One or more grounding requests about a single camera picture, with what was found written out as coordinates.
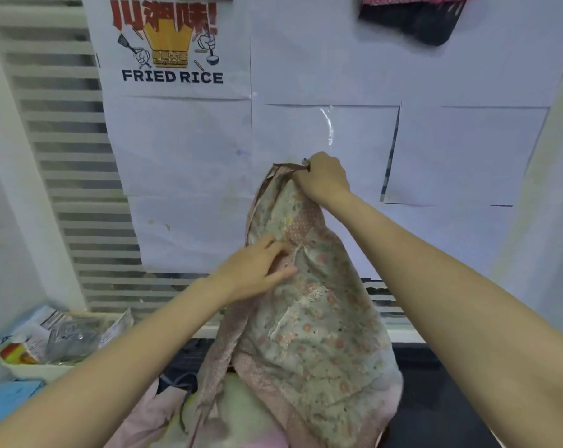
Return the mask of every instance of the blue package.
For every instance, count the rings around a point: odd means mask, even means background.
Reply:
[[[16,380],[0,384],[0,421],[45,386],[40,380]]]

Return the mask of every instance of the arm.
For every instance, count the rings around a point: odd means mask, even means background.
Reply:
[[[276,286],[287,247],[266,235],[199,279],[167,306],[112,341],[0,423],[0,447],[102,447],[172,357],[217,311]]]
[[[311,158],[304,192],[350,231],[406,316],[508,448],[563,447],[563,334],[487,278],[352,195]]]

